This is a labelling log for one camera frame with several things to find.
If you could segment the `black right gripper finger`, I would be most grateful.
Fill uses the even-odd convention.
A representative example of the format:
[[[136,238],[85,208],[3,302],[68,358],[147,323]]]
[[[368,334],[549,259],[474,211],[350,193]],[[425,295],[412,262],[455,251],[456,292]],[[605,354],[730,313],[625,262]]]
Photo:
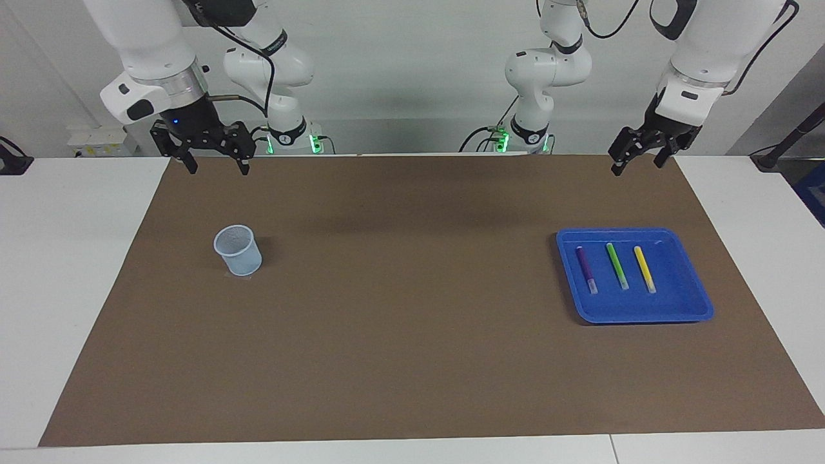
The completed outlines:
[[[253,158],[253,136],[248,127],[242,121],[221,124],[216,137],[216,150],[233,159],[242,176],[247,176],[249,161]]]
[[[192,175],[197,173],[198,164],[189,150],[189,143],[177,144],[163,120],[153,121],[150,135],[161,156],[181,162]]]

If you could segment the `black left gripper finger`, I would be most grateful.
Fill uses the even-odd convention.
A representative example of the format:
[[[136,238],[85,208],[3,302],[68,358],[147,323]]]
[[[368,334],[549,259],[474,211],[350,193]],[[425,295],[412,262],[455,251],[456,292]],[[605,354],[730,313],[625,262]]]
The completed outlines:
[[[654,157],[654,165],[657,168],[662,168],[673,155],[677,155],[680,151],[689,150],[694,140],[695,132],[693,131],[678,136],[663,135],[662,147]]]
[[[621,176],[626,165],[637,156],[642,155],[656,143],[656,132],[628,126],[623,127],[610,145],[608,153],[613,160],[611,171],[615,176]]]

